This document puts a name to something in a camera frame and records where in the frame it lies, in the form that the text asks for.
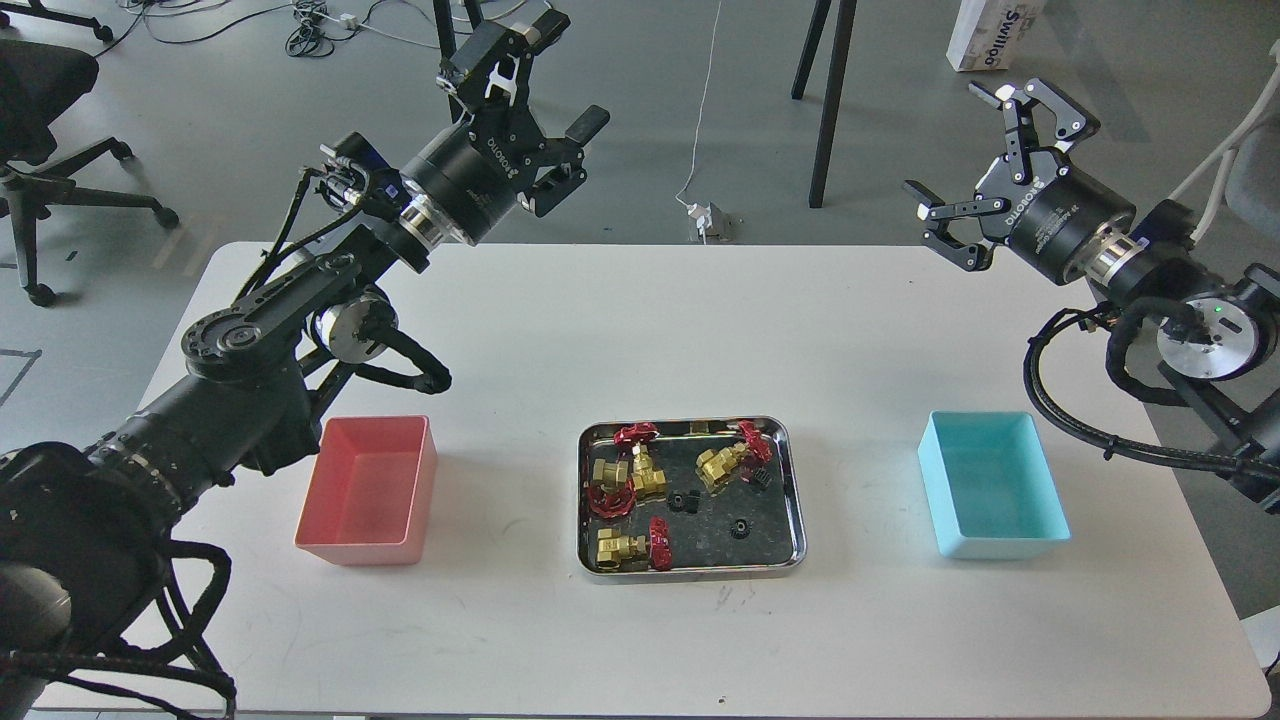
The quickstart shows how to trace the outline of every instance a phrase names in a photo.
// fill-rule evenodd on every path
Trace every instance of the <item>white table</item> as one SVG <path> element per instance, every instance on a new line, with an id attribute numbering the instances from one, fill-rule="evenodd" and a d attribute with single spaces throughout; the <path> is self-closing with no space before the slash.
<path id="1" fill-rule="evenodd" d="M 221 250 L 182 327 L 261 246 Z M 237 473 L 177 534 L 236 561 L 210 644 L 246 711 L 471 715 L 1256 716 L 1270 694 L 1174 477 L 1039 421 L 1074 538 L 1021 562 L 938 556 L 915 447 L 932 409 L 1027 409 L 1025 338 L 1082 284 L 1010 254 L 923 249 L 442 247 L 384 278 L 453 370 L 426 397 L 353 380 L 330 415 L 426 414 L 440 452 L 422 561 L 293 547 L 303 461 Z M 1046 378 L 1153 439 L 1069 333 Z M 183 373 L 175 350 L 150 400 Z M 809 555 L 781 578 L 593 580 L 575 446 L 604 420 L 765 414 L 790 430 Z M 143 629 L 152 634 L 159 621 Z M 602 638 L 616 638 L 604 641 Z M 207 696 L 169 691 L 188 703 Z M 52 687 L 42 707 L 116 701 Z"/>

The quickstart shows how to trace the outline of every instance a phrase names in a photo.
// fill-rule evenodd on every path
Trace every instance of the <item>black cable bundle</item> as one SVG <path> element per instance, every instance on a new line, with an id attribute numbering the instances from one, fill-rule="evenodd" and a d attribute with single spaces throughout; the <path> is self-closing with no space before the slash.
<path id="1" fill-rule="evenodd" d="M 1044 323 L 1044 327 L 1041 328 L 1039 333 L 1027 341 L 1029 347 L 1025 357 L 1023 359 L 1023 384 L 1025 386 L 1027 396 L 1030 398 L 1036 410 L 1066 434 L 1094 447 L 1102 448 L 1103 460 L 1111 460 L 1112 456 L 1120 455 L 1132 460 L 1161 465 L 1165 468 L 1203 470 L 1208 473 L 1217 473 L 1222 477 L 1244 475 L 1257 478 L 1275 487 L 1280 487 L 1280 466 L 1277 465 L 1248 457 L 1234 457 L 1230 455 L 1165 447 L 1123 438 L 1120 436 L 1100 430 L 1098 428 L 1076 419 L 1059 406 L 1052 397 L 1050 397 L 1048 391 L 1044 388 L 1044 380 L 1041 377 L 1039 366 L 1041 356 L 1044 354 L 1044 348 L 1048 347 L 1050 341 L 1068 328 L 1083 327 L 1084 323 L 1089 322 L 1097 323 L 1098 327 L 1111 332 L 1116 332 L 1112 328 L 1112 323 L 1115 323 L 1114 327 L 1116 329 L 1124 329 L 1121 328 L 1121 323 L 1125 328 L 1137 328 L 1137 325 L 1142 322 L 1142 318 L 1148 313 L 1158 314 L 1158 310 L 1153 310 L 1149 306 L 1130 307 L 1125 313 L 1120 314 L 1117 320 L 1116 310 L 1110 302 L 1103 302 L 1092 310 L 1075 310 L 1070 307 L 1064 309 L 1050 318 L 1050 320 Z M 1128 346 L 1133 342 L 1133 337 L 1135 336 L 1135 331 L 1133 331 L 1132 334 L 1125 331 L 1125 334 L 1119 340 L 1112 337 L 1111 340 L 1116 342 L 1115 345 L 1108 342 L 1108 359 L 1112 356 L 1120 357 L 1120 363 L 1123 363 Z M 1276 493 L 1272 493 L 1271 498 L 1262 502 L 1268 511 L 1271 510 L 1270 506 L 1275 505 L 1274 498 L 1276 498 Z"/>
<path id="2" fill-rule="evenodd" d="M 284 41 L 284 53 L 289 58 L 328 58 L 333 55 L 337 42 L 351 40 L 355 32 L 347 37 L 329 37 L 321 29 L 329 8 L 325 0 L 293 0 L 293 19 L 298 27 L 289 33 Z"/>
<path id="3" fill-rule="evenodd" d="M 214 691 L 225 703 L 223 715 L 216 720 L 233 719 L 236 716 L 236 682 L 223 670 L 204 639 L 209 621 L 227 594 L 232 559 L 220 547 L 174 539 L 165 539 L 163 551 L 168 562 L 168 578 L 164 592 L 156 597 L 155 602 L 173 635 L 169 642 L 155 648 L 141 650 L 125 643 L 123 638 L 116 638 L 110 650 L 102 655 L 10 651 L 0 655 L 0 675 L 15 673 L 42 678 L 113 697 L 138 700 L 182 720 L 210 720 L 161 698 L 109 683 L 73 678 L 70 673 L 100 670 L 124 675 L 165 678 Z M 200 594 L 195 609 L 187 607 L 182 591 L 178 589 L 178 580 L 173 571 L 175 559 L 204 560 L 214 569 L 209 587 Z M 170 665 L 178 657 L 186 657 L 191 662 L 191 667 Z"/>

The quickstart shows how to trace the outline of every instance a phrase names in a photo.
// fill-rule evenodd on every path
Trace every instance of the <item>chair base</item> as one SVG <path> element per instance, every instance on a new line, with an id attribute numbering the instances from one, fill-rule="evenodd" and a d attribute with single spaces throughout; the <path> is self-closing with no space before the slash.
<path id="1" fill-rule="evenodd" d="M 10 24 L 9 15 L 5 13 L 17 13 L 19 15 L 29 15 L 32 18 L 44 18 L 46 20 L 92 28 L 93 37 L 101 40 L 102 42 L 110 42 L 115 38 L 115 33 L 111 32 L 111 28 L 97 22 L 97 18 L 63 13 L 60 10 L 50 10 L 49 8 L 45 8 L 41 0 L 29 0 L 29 4 L 27 5 L 19 5 L 18 3 L 0 3 L 0 28 L 6 28 Z"/>
<path id="2" fill-rule="evenodd" d="M 72 174 L 106 152 L 122 161 L 133 156 L 128 145 L 109 137 L 35 172 L 23 173 L 9 164 L 0 165 L 0 200 L 4 202 L 0 218 L 13 218 L 18 279 L 35 305 L 47 307 L 58 297 L 36 278 L 36 222 L 50 215 L 50 205 L 147 208 L 160 227 L 172 229 L 178 225 L 178 214 L 150 195 L 79 187 L 70 179 Z"/>

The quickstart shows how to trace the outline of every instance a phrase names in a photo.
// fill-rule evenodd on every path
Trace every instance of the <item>white cable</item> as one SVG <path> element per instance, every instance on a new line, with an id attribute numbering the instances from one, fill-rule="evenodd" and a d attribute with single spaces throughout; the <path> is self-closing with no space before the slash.
<path id="1" fill-rule="evenodd" d="M 420 47 L 430 47 L 431 50 L 439 50 L 440 49 L 439 45 L 429 45 L 426 42 L 419 42 L 416 40 L 410 40 L 407 37 L 401 37 L 398 35 L 392 35 L 389 32 L 380 31 L 376 27 L 366 26 L 365 23 L 357 23 L 356 27 L 362 27 L 362 28 L 367 29 L 369 32 L 375 32 L 375 33 L 378 33 L 378 35 L 380 35 L 383 37 L 389 37 L 392 40 L 399 40 L 401 42 L 408 42 L 410 45 L 417 45 Z"/>
<path id="2" fill-rule="evenodd" d="M 527 3 L 529 3 L 529 0 L 520 0 L 520 3 L 516 3 L 512 8 L 509 8 L 507 10 L 503 10 L 502 13 L 498 13 L 497 15 L 494 15 L 492 18 L 485 18 L 485 19 L 490 20 L 490 22 L 492 20 L 500 20 L 502 18 L 506 18 L 507 15 L 509 15 L 509 14 L 515 13 L 516 10 L 524 8 Z M 471 18 L 460 18 L 457 15 L 449 15 L 449 17 L 453 18 L 456 22 L 460 22 L 460 23 L 471 22 Z"/>
<path id="3" fill-rule="evenodd" d="M 1231 147 L 1226 152 L 1222 152 L 1222 163 L 1217 167 L 1217 177 L 1213 178 L 1213 188 L 1208 191 L 1208 202 L 1204 205 L 1204 213 L 1201 214 L 1199 223 L 1196 224 L 1196 229 L 1192 231 L 1192 242 L 1199 242 L 1208 227 L 1213 224 L 1213 218 L 1217 215 L 1217 209 L 1222 206 L 1222 195 L 1226 192 L 1226 176 L 1231 172 L 1231 165 L 1235 164 L 1235 155 L 1239 149 Z"/>
<path id="4" fill-rule="evenodd" d="M 204 13 L 206 10 L 216 10 L 218 8 L 221 8 L 223 5 L 225 5 L 228 3 L 230 3 L 230 0 L 218 0 L 212 5 L 201 5 L 198 8 L 188 8 L 186 10 L 177 10 L 177 12 L 173 12 L 173 13 L 165 13 L 163 15 L 157 15 L 155 13 L 150 13 L 148 12 L 147 13 L 147 19 L 148 20 L 155 20 L 155 19 L 161 19 L 161 18 L 177 18 L 179 15 L 189 15 L 192 13 Z M 156 6 L 160 8 L 161 10 L 164 9 L 164 5 L 156 5 Z M 131 8 L 133 8 L 133 5 L 122 5 L 122 8 L 124 9 L 125 13 L 128 13 L 131 15 L 141 15 L 142 14 L 142 10 L 138 10 L 137 13 L 134 13 L 131 9 Z"/>
<path id="5" fill-rule="evenodd" d="M 1194 170 L 1192 170 L 1192 174 L 1187 176 L 1187 179 L 1184 179 L 1183 183 L 1169 195 L 1170 200 L 1178 200 L 1178 197 L 1187 192 L 1187 188 L 1190 187 L 1190 184 L 1196 182 L 1210 165 L 1213 164 L 1213 160 L 1217 160 L 1224 152 L 1228 151 L 1228 149 L 1239 142 L 1244 133 L 1253 129 L 1253 124 L 1257 123 L 1258 115 L 1261 115 L 1266 109 L 1271 97 L 1276 94 L 1276 88 L 1280 88 L 1280 53 L 1277 53 L 1277 47 L 1280 47 L 1280 41 L 1271 46 L 1271 54 L 1276 58 L 1277 64 L 1275 72 L 1271 73 L 1271 78 L 1267 79 L 1267 83 L 1262 87 L 1262 94 L 1258 95 L 1258 101 L 1253 104 L 1253 108 L 1247 115 L 1244 115 L 1240 124 L 1231 131 L 1231 135 L 1226 136 L 1226 140 L 1220 142 L 1219 146 L 1215 147 L 1213 151 L 1210 152 Z"/>
<path id="6" fill-rule="evenodd" d="M 326 15 L 324 13 L 316 13 L 316 14 L 320 15 L 321 18 L 326 19 L 326 20 L 330 20 L 330 22 L 334 22 L 334 23 L 338 23 L 338 24 L 344 24 L 340 18 L 334 18 L 334 17 Z M 426 42 L 419 42 L 416 40 L 410 40 L 407 37 L 401 37 L 398 35 L 392 35 L 389 32 L 380 31 L 376 27 L 367 26 L 367 24 L 361 23 L 361 22 L 357 22 L 356 27 L 357 28 L 367 29 L 369 32 L 380 35 L 383 37 L 389 37 L 392 40 L 399 40 L 401 42 L 408 42 L 410 45 L 417 45 L 417 46 L 421 46 L 421 47 L 430 47 L 431 50 L 439 50 L 439 46 L 436 46 L 436 45 L 428 45 Z"/>
<path id="7" fill-rule="evenodd" d="M 685 210 L 694 209 L 681 195 L 689 190 L 689 183 L 694 182 L 694 170 L 698 169 L 698 136 L 703 131 L 703 109 L 707 106 L 707 88 L 712 86 L 712 60 L 716 59 L 716 31 L 719 28 L 719 12 L 723 6 L 724 0 L 716 3 L 716 22 L 712 23 L 712 42 L 710 49 L 707 51 L 707 82 L 703 83 L 703 100 L 698 104 L 698 124 L 694 127 L 694 152 L 689 160 L 689 177 L 685 178 L 685 184 L 676 192 L 676 202 L 684 205 Z"/>

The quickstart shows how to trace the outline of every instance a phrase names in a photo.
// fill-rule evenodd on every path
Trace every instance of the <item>cardboard box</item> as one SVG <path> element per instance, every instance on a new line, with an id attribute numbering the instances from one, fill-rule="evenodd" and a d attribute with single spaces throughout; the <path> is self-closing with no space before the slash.
<path id="1" fill-rule="evenodd" d="M 1005 70 L 1044 0 L 963 0 L 947 60 L 956 72 Z"/>

